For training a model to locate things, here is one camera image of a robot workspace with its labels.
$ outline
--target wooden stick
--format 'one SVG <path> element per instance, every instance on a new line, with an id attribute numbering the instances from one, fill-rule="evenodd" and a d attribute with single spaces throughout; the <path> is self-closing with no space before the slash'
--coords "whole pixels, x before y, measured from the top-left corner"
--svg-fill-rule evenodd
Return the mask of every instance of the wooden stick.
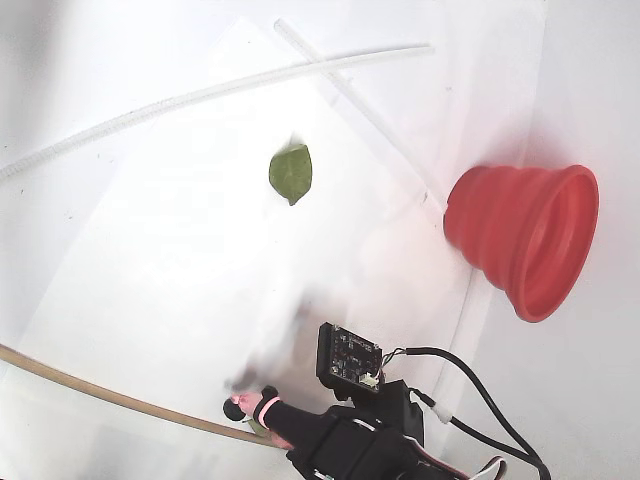
<path id="1" fill-rule="evenodd" d="M 120 405 L 121 407 L 135 410 L 136 412 L 151 415 L 152 417 L 161 418 L 162 420 L 185 425 L 187 427 L 197 428 L 198 430 L 204 430 L 205 432 L 210 432 L 215 435 L 222 435 L 223 437 L 277 448 L 268 438 L 259 437 L 258 435 L 238 430 L 237 428 L 231 428 L 218 423 L 202 420 L 201 418 L 191 417 L 183 413 L 143 402 L 136 398 L 122 395 L 121 393 L 108 390 L 98 385 L 94 385 L 93 383 L 89 383 L 86 380 L 82 380 L 56 370 L 55 368 L 40 363 L 37 360 L 29 358 L 26 355 L 2 344 L 0 344 L 0 360 L 4 360 L 15 367 L 33 373 L 34 375 L 38 375 L 39 377 L 45 378 L 64 387 L 71 388 L 76 392 L 91 395 L 92 397 L 99 398 L 105 402 Z"/>

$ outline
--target circuit board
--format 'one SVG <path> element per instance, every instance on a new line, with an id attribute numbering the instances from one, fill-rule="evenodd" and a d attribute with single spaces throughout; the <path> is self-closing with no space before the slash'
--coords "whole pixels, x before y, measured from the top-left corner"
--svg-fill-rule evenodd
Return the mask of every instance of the circuit board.
<path id="1" fill-rule="evenodd" d="M 363 391 L 377 393 L 382 350 L 378 345 L 330 323 L 318 332 L 316 375 L 322 384 L 347 398 Z"/>

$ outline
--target pink strap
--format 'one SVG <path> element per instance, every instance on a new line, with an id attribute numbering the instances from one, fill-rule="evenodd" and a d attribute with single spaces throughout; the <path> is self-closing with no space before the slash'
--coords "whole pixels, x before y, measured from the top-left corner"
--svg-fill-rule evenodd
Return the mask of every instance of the pink strap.
<path id="1" fill-rule="evenodd" d="M 262 425 L 264 428 L 266 428 L 267 430 L 269 430 L 269 427 L 267 427 L 264 424 L 264 416 L 267 413 L 267 410 L 269 410 L 271 408 L 271 406 L 280 401 L 280 397 L 273 397 L 271 400 L 269 400 L 264 407 L 262 407 L 262 410 L 260 410 L 260 415 L 258 415 L 258 422 L 260 422 L 260 425 Z"/>

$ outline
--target clear plastic tube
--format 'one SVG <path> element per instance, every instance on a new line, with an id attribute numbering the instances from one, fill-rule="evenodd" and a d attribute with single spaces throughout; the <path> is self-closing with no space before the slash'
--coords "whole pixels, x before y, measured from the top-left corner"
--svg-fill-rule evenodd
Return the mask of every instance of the clear plastic tube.
<path id="1" fill-rule="evenodd" d="M 101 138 L 108 137 L 127 128 L 159 117 L 160 115 L 164 115 L 165 113 L 174 112 L 191 105 L 197 105 L 232 93 L 273 85 L 275 83 L 317 73 L 386 62 L 399 58 L 421 56 L 430 53 L 433 53 L 433 48 L 428 45 L 363 53 L 360 55 L 352 55 L 321 62 L 312 62 L 304 65 L 270 70 L 268 72 L 250 75 L 248 77 L 196 90 L 184 95 L 166 98 L 159 102 L 133 110 L 124 115 L 112 118 L 111 120 L 99 123 L 98 125 L 71 135 L 58 143 L 27 155 L 26 157 L 7 165 L 0 169 L 0 182 L 27 168 L 47 162 L 58 155 L 71 152 Z"/>
<path id="2" fill-rule="evenodd" d="M 273 25 L 273 29 L 279 33 L 286 41 L 295 48 L 305 59 L 310 62 L 324 61 L 324 57 L 313 48 L 308 42 L 298 34 L 283 19 L 278 19 Z M 429 197 L 435 202 L 441 212 L 444 212 L 447 198 L 440 187 L 440 182 L 424 168 L 421 162 L 396 135 L 391 127 L 385 122 L 369 103 L 358 93 L 356 89 L 340 74 L 335 71 L 325 71 L 324 76 L 351 104 L 371 123 L 387 141 L 404 157 L 407 163 L 413 168 L 415 173 L 425 184 Z"/>

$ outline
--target white wall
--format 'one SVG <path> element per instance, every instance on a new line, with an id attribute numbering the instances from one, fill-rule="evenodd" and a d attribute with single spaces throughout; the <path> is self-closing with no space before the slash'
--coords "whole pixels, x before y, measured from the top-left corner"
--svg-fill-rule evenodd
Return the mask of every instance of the white wall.
<path id="1" fill-rule="evenodd" d="M 582 275 L 538 325 L 494 296 L 475 371 L 555 479 L 637 478 L 640 435 L 640 5 L 552 0 L 527 162 L 595 172 L 600 217 Z M 468 387 L 459 416 L 506 439 Z M 450 460 L 490 449 L 453 433 Z M 537 478 L 511 460 L 509 478 Z"/>

